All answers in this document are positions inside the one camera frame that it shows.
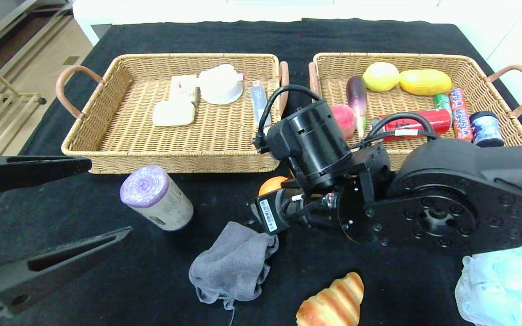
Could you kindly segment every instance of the soda can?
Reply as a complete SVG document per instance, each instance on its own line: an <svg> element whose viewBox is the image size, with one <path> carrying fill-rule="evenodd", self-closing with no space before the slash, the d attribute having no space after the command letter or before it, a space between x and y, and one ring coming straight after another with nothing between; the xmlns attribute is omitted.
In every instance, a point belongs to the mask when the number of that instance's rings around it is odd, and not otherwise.
<svg viewBox="0 0 522 326"><path fill-rule="evenodd" d="M434 109L434 110L422 110L422 111L412 111L410 113L415 113L423 118L426 118L428 122L435 129L436 134L444 134L450 129L450 125L452 123L452 118L450 116L450 112L446 109ZM375 117L372 119L371 125L372 128L379 124L379 122L386 118L387 115L380 115L379 117ZM394 121L390 121L385 124L380 129L380 132L388 132L393 130L424 130L424 127L420 124L420 122L412 119L398 119ZM390 136L384 138L384 142L393 142L394 140L402 139L402 138L415 138L420 136Z"/></svg>

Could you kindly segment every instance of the wicker basket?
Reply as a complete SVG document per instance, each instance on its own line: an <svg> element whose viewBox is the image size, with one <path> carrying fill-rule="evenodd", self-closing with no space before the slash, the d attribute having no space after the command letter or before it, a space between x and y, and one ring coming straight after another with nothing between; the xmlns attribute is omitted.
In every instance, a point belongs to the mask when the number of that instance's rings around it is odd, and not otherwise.
<svg viewBox="0 0 522 326"><path fill-rule="evenodd" d="M229 105L201 99L195 120L185 126L155 126L151 117L158 101L168 97L170 77L198 74L232 64L247 80L241 97ZM81 111L64 95L64 84L83 71L99 85ZM56 83L60 102L76 118L62 152L92 160L91 173L132 173L143 165L159 165L169 173L261 173L278 165L251 144L256 126L251 95L254 80L267 93L289 82L286 62L273 54L126 54L112 61L104 78L88 68L66 69ZM280 120L286 95L277 99L271 120Z"/></svg>
<svg viewBox="0 0 522 326"><path fill-rule="evenodd" d="M362 76L374 62L391 62L400 72L409 69L438 69L452 78L454 87L461 87L466 97L469 114L477 111L492 111L499 118L505 146L522 145L522 126L517 117L522 114L522 105L511 112L509 106L493 86L493 81L509 70L522 72L522 66L508 66L487 77L479 65L466 56L445 54L406 53L318 53L309 64L311 89L321 95L329 105L347 103L346 83L351 76ZM432 96L413 95L394 87L390 91L368 91L368 122L377 115L404 111L433 109ZM453 138L453 130L442 137ZM357 134L348 140L360 141ZM402 139L385 143L395 171L416 147L426 142L425 138Z"/></svg>

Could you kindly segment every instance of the table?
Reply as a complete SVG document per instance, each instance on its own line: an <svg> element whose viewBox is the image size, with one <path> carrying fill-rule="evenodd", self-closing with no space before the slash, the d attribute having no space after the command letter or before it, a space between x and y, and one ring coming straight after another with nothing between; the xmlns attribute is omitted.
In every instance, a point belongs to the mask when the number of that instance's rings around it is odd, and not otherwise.
<svg viewBox="0 0 522 326"><path fill-rule="evenodd" d="M319 52L463 54L492 70L454 25L423 22L302 20L119 25L109 29L83 65L102 75L125 53L273 53L290 64L292 83L308 84L307 64ZM510 107L505 87L495 83ZM66 95L83 107L95 82L83 74ZM307 103L290 95L288 110ZM56 100L25 147L24 155L61 155L74 118ZM245 203L273 173L184 174L172 178L192 200L190 224L165 233L120 202L126 175L84 173L42 186L0 194L0 263L44 248L131 225L133 239L118 254L62 287L14 320L0 325L223 325L230 312L200 303L188 279L194 258L208 249L228 221L251 216ZM356 271L365 283L361 326L468 325L456 308L460 257L418 248L354 244L321 231L292 228L280 235L269 259L263 293L238 302L234 325L294 324L301 302L335 278Z"/></svg>

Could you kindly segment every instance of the blue package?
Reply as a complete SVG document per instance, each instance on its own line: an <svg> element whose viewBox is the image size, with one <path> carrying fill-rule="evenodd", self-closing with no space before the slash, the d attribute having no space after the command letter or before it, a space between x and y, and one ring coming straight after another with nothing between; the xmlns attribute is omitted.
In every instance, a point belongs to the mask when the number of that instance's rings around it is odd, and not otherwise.
<svg viewBox="0 0 522 326"><path fill-rule="evenodd" d="M473 143L479 147L503 146L505 140L499 129L499 119L490 111L477 112L470 116L473 129Z"/></svg>

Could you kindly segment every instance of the barcode label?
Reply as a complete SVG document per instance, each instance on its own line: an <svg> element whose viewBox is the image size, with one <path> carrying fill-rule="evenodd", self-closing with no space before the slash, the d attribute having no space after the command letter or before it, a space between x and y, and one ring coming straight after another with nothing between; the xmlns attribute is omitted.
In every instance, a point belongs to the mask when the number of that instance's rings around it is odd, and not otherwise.
<svg viewBox="0 0 522 326"><path fill-rule="evenodd" d="M271 208L269 207L269 202L267 199L261 200L259 202L259 206L261 206L261 211L263 211L263 217L265 217L265 222L267 223L267 228L269 232L273 232L277 229L277 225L275 224L275 219L273 218L273 212L271 212Z"/></svg>

